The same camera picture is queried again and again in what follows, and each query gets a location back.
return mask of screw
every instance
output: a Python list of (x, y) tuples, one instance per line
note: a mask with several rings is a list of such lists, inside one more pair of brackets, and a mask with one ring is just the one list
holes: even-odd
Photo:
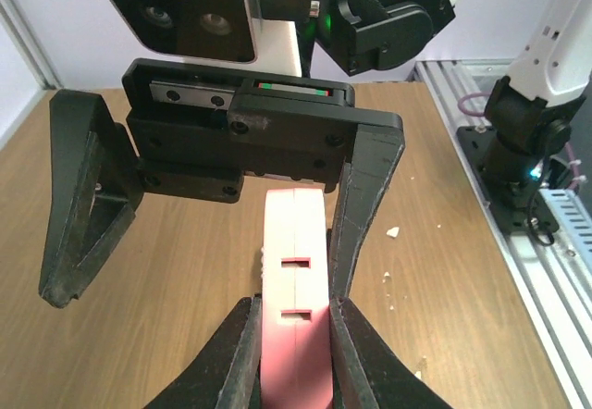
[(171, 102), (178, 102), (181, 98), (180, 94), (177, 93), (175, 90), (169, 90), (168, 92), (166, 92), (166, 97)]
[(245, 134), (249, 131), (249, 126), (244, 122), (232, 122), (230, 123), (230, 129), (237, 134)]
[(224, 187), (222, 189), (222, 192), (226, 196), (236, 196), (237, 194), (239, 194), (239, 192), (237, 191), (237, 189), (235, 189), (234, 187)]
[(310, 17), (318, 18), (318, 14), (321, 12), (321, 3), (318, 0), (311, 1)]
[(212, 104), (214, 104), (215, 106), (217, 106), (218, 108), (221, 106), (224, 106), (224, 99), (222, 99), (220, 96), (212, 96), (212, 99), (210, 99), (210, 102)]
[(335, 135), (335, 134), (329, 134), (325, 138), (325, 142), (330, 147), (341, 147), (345, 143), (345, 139), (343, 139), (342, 136), (338, 136), (338, 135)]

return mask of white wall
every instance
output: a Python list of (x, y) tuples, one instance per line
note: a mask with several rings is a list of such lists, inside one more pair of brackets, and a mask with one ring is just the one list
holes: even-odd
[(29, 114), (41, 91), (0, 19), (0, 149)]
[[(422, 53), (425, 59), (512, 58), (526, 43), (548, 0), (461, 0), (457, 18)], [(69, 88), (120, 84), (130, 62), (145, 50), (107, 0), (16, 0), (43, 45), (58, 77)], [(351, 81), (405, 79), (412, 65), (369, 72)], [(313, 76), (348, 78), (317, 50)]]

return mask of wooden table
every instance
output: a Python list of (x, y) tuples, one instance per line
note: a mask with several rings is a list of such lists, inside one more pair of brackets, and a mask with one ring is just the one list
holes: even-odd
[[(362, 250), (352, 299), (454, 407), (566, 407), (426, 87), (356, 92), (359, 106), (403, 116), (407, 150)], [(123, 92), (104, 95), (124, 121)], [(292, 185), (249, 179), (235, 205), (146, 195), (81, 300), (56, 310), (37, 296), (49, 97), (0, 153), (0, 407), (141, 407), (240, 297), (260, 291), (265, 192)], [(329, 220), (335, 199), (327, 196)], [(392, 240), (386, 231), (395, 226)]]

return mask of pink plastic part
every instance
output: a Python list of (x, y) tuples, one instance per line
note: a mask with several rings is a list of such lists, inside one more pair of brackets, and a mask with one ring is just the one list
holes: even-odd
[(332, 407), (328, 306), (323, 192), (268, 192), (261, 355), (264, 409)]

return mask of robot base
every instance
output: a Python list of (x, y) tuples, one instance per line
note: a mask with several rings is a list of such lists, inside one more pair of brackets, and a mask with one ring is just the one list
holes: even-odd
[[(495, 138), (496, 132), (493, 127), (487, 127), (485, 130), (477, 130), (476, 127), (460, 127), (456, 131), (459, 144), (462, 151), (471, 165), (471, 170), (475, 174), (481, 191), (487, 201), (489, 209), (498, 224), (499, 230), (504, 235), (528, 232), (527, 210), (526, 208), (516, 208), (508, 205), (508, 201), (503, 201), (503, 196), (507, 197), (506, 187), (495, 185), (485, 180), (481, 173), (481, 165), (485, 153), (491, 141)], [(538, 222), (542, 224), (541, 234), (559, 230), (559, 224), (553, 216), (553, 213), (547, 207), (547, 203), (540, 192), (536, 194), (535, 216)]]

